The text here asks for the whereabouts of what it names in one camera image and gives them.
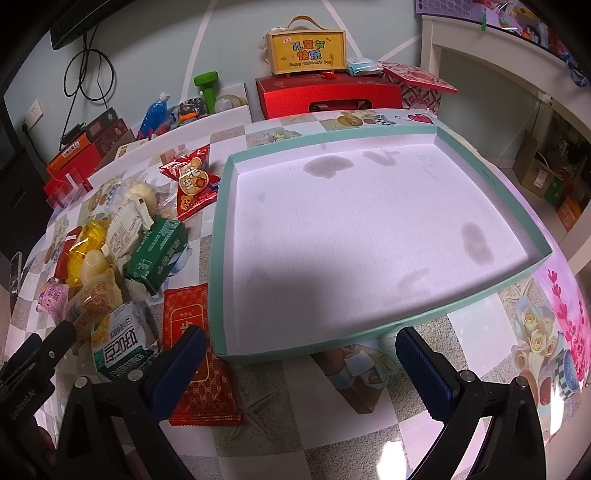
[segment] floral tablecloth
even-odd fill
[[[412,122],[447,128],[435,116],[420,111],[319,112],[231,128],[185,147],[210,143],[210,171],[221,174],[229,154],[257,145],[335,129]],[[161,194],[173,192],[175,184],[158,172],[161,160],[179,146],[170,148],[139,164],[126,164],[125,157],[117,160],[109,166],[113,180],[52,219],[40,253],[28,266],[9,327],[6,357],[30,333],[44,338],[55,327],[35,305],[53,274],[66,232],[108,205],[125,179],[142,176],[158,185]],[[554,253],[533,275],[417,330],[455,368],[470,368],[483,380],[510,382],[519,374],[526,376],[548,440],[580,404],[581,385],[589,370],[589,318],[558,245],[511,182],[496,167],[489,167],[535,219]],[[215,204],[186,222],[187,264],[169,277],[163,290],[207,281],[214,211]],[[146,304],[148,320],[161,339],[163,295],[146,298]],[[406,373],[397,366],[393,342],[394,337],[386,335],[312,356],[248,367],[232,365],[243,425],[172,427],[164,421],[161,428],[200,479],[405,479],[442,424],[430,418]],[[56,392],[37,412],[39,425],[56,440],[68,393],[79,375],[99,381],[88,348],[60,361],[53,379]],[[455,478],[466,477],[487,426],[487,419],[481,419]],[[134,447],[123,428],[120,437],[132,456]]]

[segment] yellow candy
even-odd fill
[[[88,285],[89,281],[100,275],[109,268],[109,262],[105,254],[100,250],[90,250],[84,257],[84,262],[80,267],[80,280],[83,285]]]
[[[82,285],[80,267],[90,250],[100,250],[105,244],[108,226],[109,222],[106,220],[88,220],[86,222],[68,256],[68,278],[66,280],[68,286]]]

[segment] cardboard tray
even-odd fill
[[[496,175],[435,125],[262,145],[231,155],[220,184],[213,350],[249,363],[377,338],[508,287],[550,254]]]

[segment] snack package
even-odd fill
[[[109,268],[93,278],[88,285],[74,295],[66,305],[64,319],[74,324],[76,342],[72,351],[77,353],[80,346],[90,338],[95,323],[123,303],[121,291],[115,282],[115,273]]]
[[[207,173],[209,145],[160,167],[167,177],[178,181],[177,218],[184,221],[217,199],[220,177]]]
[[[58,280],[66,281],[68,278],[68,257],[70,256],[70,248],[76,243],[76,239],[81,231],[82,227],[77,226],[66,234],[66,240],[61,248],[60,256],[57,258],[56,272],[53,275]]]
[[[102,252],[119,273],[123,273],[123,266],[141,242],[142,233],[153,224],[144,199],[131,194],[111,221],[102,247]]]
[[[185,125],[207,115],[207,106],[201,97],[190,98],[179,103],[177,110],[178,124]]]
[[[109,268],[109,262],[105,254],[100,250],[89,250],[80,267],[80,280],[83,285],[88,285],[97,275],[104,273]]]
[[[189,325],[198,325],[209,336],[207,284],[164,293],[163,348],[169,350]],[[228,364],[216,357],[208,344],[205,358],[173,414],[171,425],[240,425]]]
[[[169,179],[178,181],[183,173],[192,170],[205,170],[209,165],[209,145],[205,145],[190,154],[179,155],[173,161],[160,167],[160,173],[166,175]]]
[[[131,255],[125,277],[140,282],[150,295],[156,295],[186,245],[187,231],[182,222],[157,219]]]
[[[117,380],[158,351],[158,342],[133,302],[120,305],[95,324],[90,336],[97,372]]]
[[[80,267],[84,262],[84,257],[88,251],[98,250],[103,246],[108,226],[109,222],[106,220],[88,220],[86,222],[68,256],[68,278],[66,283],[70,287],[82,285]]]
[[[52,278],[47,282],[45,290],[37,300],[37,311],[47,312],[56,323],[60,323],[64,315],[64,307],[68,301],[68,285]]]

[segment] green snack package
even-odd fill
[[[90,334],[96,371],[117,380],[140,367],[158,351],[158,342],[142,310],[133,302],[105,316]]]
[[[186,246],[184,223],[159,218],[131,255],[125,277],[142,283],[150,295],[156,295]]]

